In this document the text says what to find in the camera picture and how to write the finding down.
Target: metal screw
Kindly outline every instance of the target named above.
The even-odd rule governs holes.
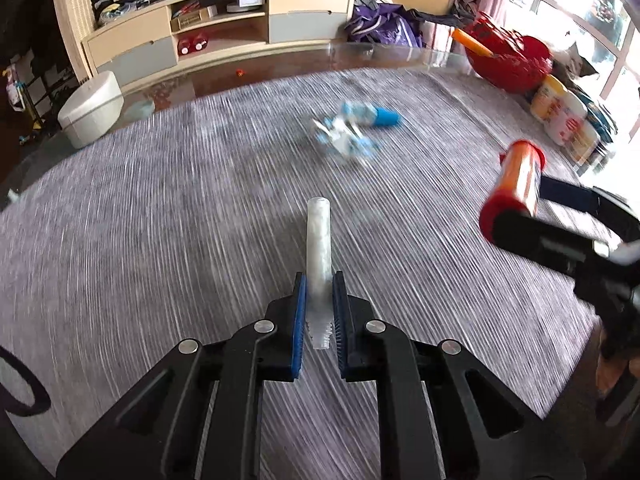
[[[268,334],[275,328],[275,325],[268,319],[261,319],[254,324],[254,330],[260,334]]]
[[[382,321],[373,319],[371,321],[367,321],[365,328],[373,334],[379,334],[380,332],[384,332],[386,330],[386,325]]]
[[[198,342],[195,339],[185,339],[180,341],[178,350],[181,354],[193,354],[198,349]]]
[[[444,343],[442,343],[442,351],[445,354],[456,355],[462,351],[462,347],[460,343],[457,341],[453,341],[453,339],[447,339]]]

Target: red bottle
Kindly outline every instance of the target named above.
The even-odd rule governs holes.
[[[193,44],[189,38],[182,38],[178,41],[178,54],[180,56],[186,56],[193,52]]]
[[[209,38],[207,38],[202,32],[193,38],[193,47],[197,52],[204,50],[208,44]]]

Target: blue bottle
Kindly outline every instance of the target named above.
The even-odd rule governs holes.
[[[347,101],[342,104],[342,115],[358,126],[398,126],[400,123],[398,112],[370,103]]]

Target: orange handle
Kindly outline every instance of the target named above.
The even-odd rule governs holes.
[[[494,240],[494,221],[506,210],[535,215],[540,195],[540,174],[545,167],[545,155],[533,142],[516,140],[500,156],[502,171],[480,211],[480,230]]]
[[[480,43],[476,38],[472,38],[464,30],[455,28],[451,33],[451,37],[458,43],[466,46],[471,52],[478,54],[478,56],[491,57],[494,53],[487,47]]]

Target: white round box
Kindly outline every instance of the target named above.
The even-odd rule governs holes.
[[[113,72],[102,72],[80,85],[63,105],[58,122],[74,148],[84,148],[115,124],[124,97]]]

